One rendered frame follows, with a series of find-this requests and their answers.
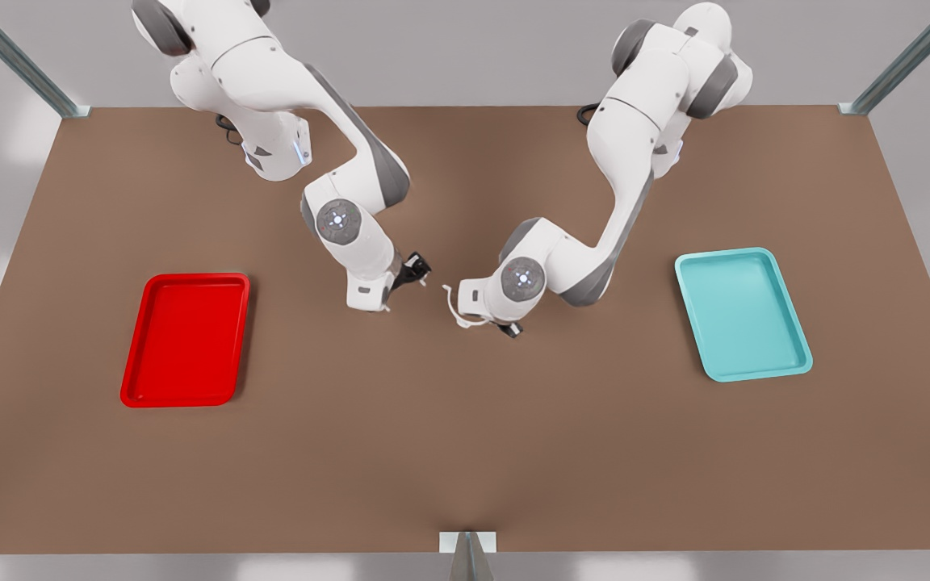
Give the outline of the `teal rectangular tray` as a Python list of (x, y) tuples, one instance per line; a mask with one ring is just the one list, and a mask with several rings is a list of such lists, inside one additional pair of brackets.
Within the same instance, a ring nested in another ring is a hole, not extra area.
[(811, 370), (811, 349), (771, 251), (687, 253), (674, 269), (709, 378), (738, 382)]

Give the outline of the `red rectangular tray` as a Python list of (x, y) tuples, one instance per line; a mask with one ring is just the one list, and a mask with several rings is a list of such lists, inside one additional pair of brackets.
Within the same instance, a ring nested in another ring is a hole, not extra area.
[(129, 408), (219, 406), (237, 386), (251, 283), (242, 273), (145, 283), (119, 400)]

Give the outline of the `silver frame post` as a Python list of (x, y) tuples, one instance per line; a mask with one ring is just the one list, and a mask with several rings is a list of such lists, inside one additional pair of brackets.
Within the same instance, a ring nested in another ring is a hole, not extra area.
[(439, 533), (439, 552), (453, 554), (449, 581), (495, 581), (488, 553), (496, 550), (495, 532)]
[(76, 104), (1, 28), (0, 60), (62, 119), (84, 119), (91, 114), (91, 107)]
[(930, 24), (852, 102), (838, 103), (841, 115), (868, 115), (930, 56)]

